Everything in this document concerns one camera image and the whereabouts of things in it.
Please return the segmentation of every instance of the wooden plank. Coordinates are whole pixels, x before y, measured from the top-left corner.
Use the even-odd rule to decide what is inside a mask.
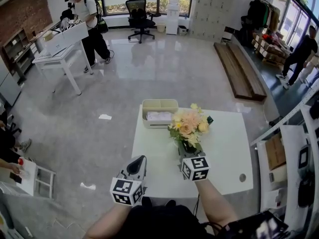
[[[234,58],[238,61],[240,69],[242,70],[242,73],[246,78],[246,82],[251,90],[253,97],[255,97],[259,101],[263,101],[267,97],[267,95],[251,64],[245,58],[238,45],[228,43],[227,46],[232,52]]]
[[[228,47],[224,44],[214,43],[217,54],[223,64],[231,89],[236,98],[254,100],[246,80],[241,73],[237,61],[234,59]]]

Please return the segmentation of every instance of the hand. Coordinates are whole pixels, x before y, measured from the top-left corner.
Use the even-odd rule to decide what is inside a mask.
[[[15,174],[20,174],[20,169],[18,168],[17,165],[15,165],[15,164],[10,164],[10,169],[11,169]]]

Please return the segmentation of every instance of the red object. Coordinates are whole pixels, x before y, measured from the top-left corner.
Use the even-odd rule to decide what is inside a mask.
[[[19,164],[19,165],[23,165],[23,159],[22,159],[22,158],[19,158],[19,159],[18,159],[18,164]]]

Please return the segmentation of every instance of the beige basket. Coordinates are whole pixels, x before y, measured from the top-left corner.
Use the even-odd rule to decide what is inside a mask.
[[[142,102],[142,119],[146,128],[167,128],[171,120],[146,120],[148,112],[170,112],[178,111],[178,102],[175,99],[145,99]]]

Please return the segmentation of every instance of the black office chair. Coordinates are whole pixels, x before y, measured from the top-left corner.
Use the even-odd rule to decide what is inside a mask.
[[[145,29],[155,26],[153,17],[154,16],[157,17],[158,15],[153,12],[146,13],[146,0],[127,0],[125,4],[130,13],[130,17],[129,17],[130,27],[138,28],[140,30],[138,33],[131,34],[128,37],[129,40],[131,39],[132,36],[140,35],[141,38],[139,40],[139,43],[142,43],[143,34],[152,36],[154,40],[155,36],[153,34],[148,33],[149,31],[146,31]]]

